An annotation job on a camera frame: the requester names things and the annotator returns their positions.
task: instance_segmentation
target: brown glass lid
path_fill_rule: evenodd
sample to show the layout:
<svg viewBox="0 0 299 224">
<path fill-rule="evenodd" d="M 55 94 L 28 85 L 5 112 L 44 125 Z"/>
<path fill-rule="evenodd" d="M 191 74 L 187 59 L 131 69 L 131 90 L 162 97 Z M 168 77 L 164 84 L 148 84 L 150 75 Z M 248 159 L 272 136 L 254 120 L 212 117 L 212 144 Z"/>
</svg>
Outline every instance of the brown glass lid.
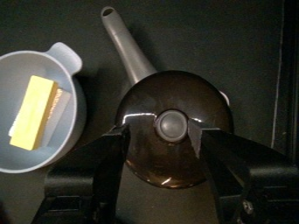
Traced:
<svg viewBox="0 0 299 224">
<path fill-rule="evenodd" d="M 126 164 L 155 186 L 184 188 L 206 179 L 187 135 L 188 119 L 232 131 L 230 107 L 219 90 L 191 73 L 148 76 L 120 103 L 116 126 L 130 124 L 131 130 Z"/>
</svg>

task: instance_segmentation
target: lid knob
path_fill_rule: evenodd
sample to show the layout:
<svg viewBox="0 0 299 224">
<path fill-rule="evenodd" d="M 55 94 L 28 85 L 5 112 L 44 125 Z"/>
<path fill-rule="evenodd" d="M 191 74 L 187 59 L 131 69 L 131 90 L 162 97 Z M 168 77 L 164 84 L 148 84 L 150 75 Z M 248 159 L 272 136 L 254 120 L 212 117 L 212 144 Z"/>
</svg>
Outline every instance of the lid knob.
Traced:
<svg viewBox="0 0 299 224">
<path fill-rule="evenodd" d="M 155 129 L 158 135 L 168 142 L 179 142 L 187 135 L 188 121 L 179 110 L 164 111 L 156 119 Z"/>
</svg>

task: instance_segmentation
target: pan handle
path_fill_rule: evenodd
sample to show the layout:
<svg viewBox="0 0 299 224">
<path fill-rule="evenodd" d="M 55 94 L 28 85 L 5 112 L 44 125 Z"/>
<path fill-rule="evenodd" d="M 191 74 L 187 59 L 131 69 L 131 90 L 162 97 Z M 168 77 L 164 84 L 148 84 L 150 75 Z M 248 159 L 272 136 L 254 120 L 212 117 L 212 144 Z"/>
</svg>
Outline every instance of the pan handle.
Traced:
<svg viewBox="0 0 299 224">
<path fill-rule="evenodd" d="M 155 67 L 144 56 L 118 11 L 110 6 L 102 11 L 102 21 L 124 63 L 130 82 L 135 85 L 144 77 L 156 73 Z"/>
<path fill-rule="evenodd" d="M 46 52 L 51 55 L 66 67 L 70 75 L 76 74 L 82 69 L 80 56 L 72 51 L 72 49 L 62 42 L 54 44 L 51 50 Z"/>
</svg>

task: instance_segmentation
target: butter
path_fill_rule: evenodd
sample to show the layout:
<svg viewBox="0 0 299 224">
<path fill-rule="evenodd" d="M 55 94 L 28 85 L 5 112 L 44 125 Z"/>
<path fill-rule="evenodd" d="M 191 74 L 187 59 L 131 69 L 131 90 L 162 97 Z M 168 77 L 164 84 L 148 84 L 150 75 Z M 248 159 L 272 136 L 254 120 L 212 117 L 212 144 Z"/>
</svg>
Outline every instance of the butter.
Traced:
<svg viewBox="0 0 299 224">
<path fill-rule="evenodd" d="M 58 88 L 54 80 L 35 75 L 31 77 L 15 121 L 11 145 L 28 151 L 40 147 Z"/>
</svg>

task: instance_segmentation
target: dark surface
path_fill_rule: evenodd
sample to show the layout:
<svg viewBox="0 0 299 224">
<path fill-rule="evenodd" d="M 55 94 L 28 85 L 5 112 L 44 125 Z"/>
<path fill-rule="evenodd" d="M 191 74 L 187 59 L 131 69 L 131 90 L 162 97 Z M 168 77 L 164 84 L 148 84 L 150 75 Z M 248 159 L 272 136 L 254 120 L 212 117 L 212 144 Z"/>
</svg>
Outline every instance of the dark surface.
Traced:
<svg viewBox="0 0 299 224">
<path fill-rule="evenodd" d="M 116 8 L 156 69 L 186 70 L 211 82 L 228 95 L 235 133 L 270 146 L 282 1 L 1 1 L 0 55 L 47 51 L 60 41 L 83 59 L 78 78 L 88 121 L 76 147 L 110 130 L 130 87 L 100 22 L 107 5 Z M 47 171 L 0 174 L 0 200 L 13 224 L 32 221 Z M 116 212 L 131 223 L 216 223 L 207 183 L 186 190 L 159 189 L 127 169 Z"/>
</svg>

